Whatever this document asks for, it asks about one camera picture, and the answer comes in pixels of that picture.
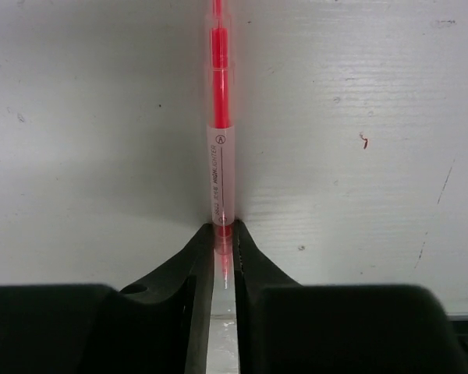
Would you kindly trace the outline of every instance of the wall scratch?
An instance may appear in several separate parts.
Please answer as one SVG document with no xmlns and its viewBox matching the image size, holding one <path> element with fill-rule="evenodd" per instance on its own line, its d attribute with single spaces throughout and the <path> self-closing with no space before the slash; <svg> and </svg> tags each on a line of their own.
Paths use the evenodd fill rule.
<svg viewBox="0 0 468 374">
<path fill-rule="evenodd" d="M 369 143 L 369 139 L 363 135 L 363 133 L 359 134 L 359 137 L 364 141 L 364 149 L 367 148 L 367 144 Z"/>
<path fill-rule="evenodd" d="M 446 29 L 455 25 L 455 19 L 438 19 L 436 21 L 430 22 L 430 26 L 432 26 L 435 29 Z"/>
<path fill-rule="evenodd" d="M 445 187 L 447 186 L 447 182 L 449 180 L 449 177 L 451 176 L 452 167 L 454 166 L 455 162 L 456 162 L 456 159 L 452 160 L 452 165 L 451 165 L 451 168 L 449 169 L 449 173 L 447 173 L 447 177 L 445 178 L 444 186 L 442 187 L 442 190 L 440 191 L 440 196 L 438 197 L 437 205 L 440 203 L 440 199 L 442 198 L 442 195 L 444 194 Z"/>
<path fill-rule="evenodd" d="M 416 265 L 414 265 L 414 269 L 416 269 L 418 267 L 418 265 L 420 264 L 421 257 L 423 257 L 423 250 L 424 250 L 424 245 L 425 244 L 427 244 L 426 240 L 423 241 L 423 245 L 421 246 L 421 250 L 420 250 L 420 255 L 418 256 L 418 260 L 416 261 Z"/>
</svg>

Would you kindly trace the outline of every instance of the dark spot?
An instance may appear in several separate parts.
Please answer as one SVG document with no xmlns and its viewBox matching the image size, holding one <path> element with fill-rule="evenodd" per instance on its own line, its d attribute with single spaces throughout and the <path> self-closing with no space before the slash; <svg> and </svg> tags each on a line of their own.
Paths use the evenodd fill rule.
<svg viewBox="0 0 468 374">
<path fill-rule="evenodd" d="M 455 26 L 456 21 L 454 19 L 441 19 L 431 22 L 430 25 L 435 29 L 446 29 Z"/>
</svg>

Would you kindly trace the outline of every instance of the white label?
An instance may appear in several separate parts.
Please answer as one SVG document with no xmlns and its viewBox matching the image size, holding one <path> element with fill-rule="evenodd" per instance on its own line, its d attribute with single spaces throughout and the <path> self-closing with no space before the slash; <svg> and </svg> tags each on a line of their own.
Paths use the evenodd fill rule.
<svg viewBox="0 0 468 374">
<path fill-rule="evenodd" d="M 234 128 L 208 127 L 211 219 L 223 226 L 234 222 Z"/>
</svg>

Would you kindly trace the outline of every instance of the red pen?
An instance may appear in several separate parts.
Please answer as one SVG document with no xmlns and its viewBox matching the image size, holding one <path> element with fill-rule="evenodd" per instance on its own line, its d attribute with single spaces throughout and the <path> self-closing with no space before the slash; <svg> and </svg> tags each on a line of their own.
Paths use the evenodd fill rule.
<svg viewBox="0 0 468 374">
<path fill-rule="evenodd" d="M 208 156 L 210 165 L 211 218 L 215 232 L 215 251 L 232 252 L 234 222 L 234 126 L 231 122 L 232 56 L 229 53 L 231 19 L 227 0 L 209 0 L 207 15 L 207 106 Z"/>
</svg>

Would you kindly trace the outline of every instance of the red highlighter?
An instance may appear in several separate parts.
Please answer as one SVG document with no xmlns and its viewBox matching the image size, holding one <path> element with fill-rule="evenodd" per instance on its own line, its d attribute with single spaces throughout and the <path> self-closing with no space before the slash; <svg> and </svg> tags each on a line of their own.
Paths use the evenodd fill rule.
<svg viewBox="0 0 468 374">
<path fill-rule="evenodd" d="M 210 166 L 211 218 L 215 251 L 232 251 L 232 223 L 235 219 L 234 126 L 230 119 L 232 62 L 230 56 L 230 15 L 227 0 L 211 0 L 207 16 L 208 64 L 208 158 Z"/>
</svg>

